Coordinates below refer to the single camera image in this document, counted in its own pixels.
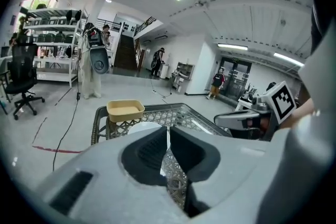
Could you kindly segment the yellow plastic basin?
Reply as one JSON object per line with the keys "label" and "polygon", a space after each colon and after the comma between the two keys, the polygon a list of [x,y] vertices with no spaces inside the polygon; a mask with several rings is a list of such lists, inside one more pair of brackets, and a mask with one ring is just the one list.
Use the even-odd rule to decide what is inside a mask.
{"label": "yellow plastic basin", "polygon": [[140,119],[145,111],[138,100],[112,100],[106,105],[109,120],[113,123]]}

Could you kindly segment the grey shelf cabinet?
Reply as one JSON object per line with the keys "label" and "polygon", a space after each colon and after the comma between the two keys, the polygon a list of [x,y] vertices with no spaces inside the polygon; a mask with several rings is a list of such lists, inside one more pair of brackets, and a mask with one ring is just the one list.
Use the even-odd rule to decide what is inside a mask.
{"label": "grey shelf cabinet", "polygon": [[184,94],[189,82],[191,82],[194,65],[178,62],[176,69],[171,75],[172,88],[178,94]]}

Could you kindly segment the white desk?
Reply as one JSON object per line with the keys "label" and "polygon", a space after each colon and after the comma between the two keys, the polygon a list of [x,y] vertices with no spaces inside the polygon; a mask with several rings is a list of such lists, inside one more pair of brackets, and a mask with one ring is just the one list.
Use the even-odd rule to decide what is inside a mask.
{"label": "white desk", "polygon": [[248,99],[239,98],[235,111],[251,109],[251,106],[252,106],[251,101],[249,101]]}

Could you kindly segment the brown staircase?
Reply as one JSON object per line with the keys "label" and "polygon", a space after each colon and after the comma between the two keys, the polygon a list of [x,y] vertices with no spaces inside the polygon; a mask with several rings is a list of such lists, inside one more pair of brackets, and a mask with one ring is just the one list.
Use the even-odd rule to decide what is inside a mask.
{"label": "brown staircase", "polygon": [[132,37],[121,35],[114,59],[114,66],[128,70],[137,70],[136,53]]}

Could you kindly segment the white metal shelf rack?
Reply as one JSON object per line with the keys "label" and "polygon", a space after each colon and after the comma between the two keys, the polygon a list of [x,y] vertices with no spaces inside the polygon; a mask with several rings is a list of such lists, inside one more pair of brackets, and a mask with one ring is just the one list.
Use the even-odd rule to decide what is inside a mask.
{"label": "white metal shelf rack", "polygon": [[38,46],[34,58],[38,80],[66,82],[70,87],[77,80],[77,47],[87,18],[86,10],[74,8],[28,11],[23,30],[27,41]]}

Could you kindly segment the person's right forearm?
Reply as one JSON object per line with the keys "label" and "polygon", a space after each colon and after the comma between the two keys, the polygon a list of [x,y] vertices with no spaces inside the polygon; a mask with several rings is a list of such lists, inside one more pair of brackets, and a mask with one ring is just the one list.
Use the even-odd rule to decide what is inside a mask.
{"label": "person's right forearm", "polygon": [[280,125],[280,129],[292,128],[301,118],[314,112],[314,103],[312,98],[309,98],[303,105],[293,111]]}

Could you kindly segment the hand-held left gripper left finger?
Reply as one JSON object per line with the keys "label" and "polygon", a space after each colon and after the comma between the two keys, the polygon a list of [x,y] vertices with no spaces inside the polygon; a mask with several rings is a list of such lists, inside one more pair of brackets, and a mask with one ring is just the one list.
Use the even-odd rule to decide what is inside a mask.
{"label": "hand-held left gripper left finger", "polygon": [[161,165],[167,130],[97,143],[46,177],[38,196],[65,224],[183,224]]}

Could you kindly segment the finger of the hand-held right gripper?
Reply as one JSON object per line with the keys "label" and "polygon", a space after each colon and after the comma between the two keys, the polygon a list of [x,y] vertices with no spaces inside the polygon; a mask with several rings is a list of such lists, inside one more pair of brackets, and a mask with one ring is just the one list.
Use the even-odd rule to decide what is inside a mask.
{"label": "finger of the hand-held right gripper", "polygon": [[214,116],[214,123],[223,128],[232,130],[248,130],[253,121],[259,120],[259,113],[252,110],[240,110]]}
{"label": "finger of the hand-held right gripper", "polygon": [[233,138],[239,138],[245,140],[270,141],[270,138],[266,136],[266,133],[258,128],[250,128],[247,130],[231,129],[230,133]]}

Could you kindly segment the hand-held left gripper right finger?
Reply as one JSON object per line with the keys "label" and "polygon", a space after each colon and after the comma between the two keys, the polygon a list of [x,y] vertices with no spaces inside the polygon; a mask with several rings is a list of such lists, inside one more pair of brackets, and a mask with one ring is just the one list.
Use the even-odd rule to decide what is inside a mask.
{"label": "hand-held left gripper right finger", "polygon": [[269,184],[260,171],[271,143],[174,126],[170,149],[187,178],[185,209],[174,206],[172,219],[256,219]]}

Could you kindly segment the black office chair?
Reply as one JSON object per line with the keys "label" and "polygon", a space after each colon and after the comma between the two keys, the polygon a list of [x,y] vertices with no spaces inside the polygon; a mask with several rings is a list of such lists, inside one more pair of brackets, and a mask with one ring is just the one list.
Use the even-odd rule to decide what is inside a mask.
{"label": "black office chair", "polygon": [[2,73],[5,78],[4,92],[9,95],[22,97],[14,102],[15,110],[13,117],[18,120],[17,113],[24,106],[37,115],[37,111],[32,107],[33,101],[45,102],[45,98],[37,97],[30,92],[38,82],[37,69],[34,66],[34,59],[37,56],[38,46],[34,43],[18,43],[12,48],[12,59],[7,64],[7,70]]}

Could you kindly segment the grey backpack rig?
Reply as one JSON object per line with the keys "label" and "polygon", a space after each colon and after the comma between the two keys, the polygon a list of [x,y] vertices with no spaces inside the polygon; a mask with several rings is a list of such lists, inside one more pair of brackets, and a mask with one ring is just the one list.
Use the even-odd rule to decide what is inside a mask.
{"label": "grey backpack rig", "polygon": [[109,58],[102,39],[102,32],[93,27],[88,30],[87,37],[92,68],[98,74],[107,73],[109,70]]}

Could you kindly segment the long ceiling light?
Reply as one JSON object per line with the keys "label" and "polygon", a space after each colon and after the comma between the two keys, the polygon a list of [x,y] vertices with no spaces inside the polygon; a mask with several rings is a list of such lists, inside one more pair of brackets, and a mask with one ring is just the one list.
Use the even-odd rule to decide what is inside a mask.
{"label": "long ceiling light", "polygon": [[219,48],[225,48],[225,49],[235,49],[235,50],[244,50],[247,51],[248,47],[246,46],[240,46],[240,45],[230,45],[230,44],[217,44]]}
{"label": "long ceiling light", "polygon": [[293,65],[296,65],[296,66],[299,66],[299,67],[304,66],[304,64],[303,64],[302,62],[297,61],[297,60],[294,60],[294,59],[292,59],[292,58],[290,58],[290,57],[287,57],[287,56],[285,56],[285,55],[279,54],[279,53],[277,53],[277,52],[274,53],[274,57],[279,58],[279,59],[282,59],[282,60],[287,61],[287,62],[290,62],[290,63],[292,63]]}

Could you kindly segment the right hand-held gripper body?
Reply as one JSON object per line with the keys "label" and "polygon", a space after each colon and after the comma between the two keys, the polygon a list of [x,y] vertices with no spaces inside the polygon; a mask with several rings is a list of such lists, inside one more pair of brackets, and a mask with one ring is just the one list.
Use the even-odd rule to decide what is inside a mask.
{"label": "right hand-held gripper body", "polygon": [[259,114],[260,119],[268,118],[268,127],[262,140],[272,139],[281,123],[297,108],[295,99],[286,81],[275,84],[252,101],[251,110]]}

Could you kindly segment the black glass door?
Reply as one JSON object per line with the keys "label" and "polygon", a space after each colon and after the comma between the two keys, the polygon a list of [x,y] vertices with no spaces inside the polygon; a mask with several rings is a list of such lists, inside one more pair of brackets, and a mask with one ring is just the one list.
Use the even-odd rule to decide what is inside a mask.
{"label": "black glass door", "polygon": [[245,92],[251,70],[251,63],[238,58],[222,57],[220,67],[223,68],[225,82],[220,94],[234,101]]}

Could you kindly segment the brown wicker glass-top table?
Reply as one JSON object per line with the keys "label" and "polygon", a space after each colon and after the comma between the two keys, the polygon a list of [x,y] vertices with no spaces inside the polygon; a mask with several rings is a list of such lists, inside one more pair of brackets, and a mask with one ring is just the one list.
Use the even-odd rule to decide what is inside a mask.
{"label": "brown wicker glass-top table", "polygon": [[[191,130],[204,131],[213,135],[231,137],[229,132],[216,126],[212,121],[206,119],[184,103],[146,105],[140,119],[117,123],[110,122],[107,108],[102,106],[95,113],[91,145],[97,144],[100,138],[110,140],[125,136],[131,132],[131,127],[144,122],[153,122],[166,126],[167,132],[170,131],[170,127],[176,125]],[[167,190],[171,198],[180,208],[184,208],[187,178],[170,149],[167,149],[163,158],[161,175],[167,179]]]}

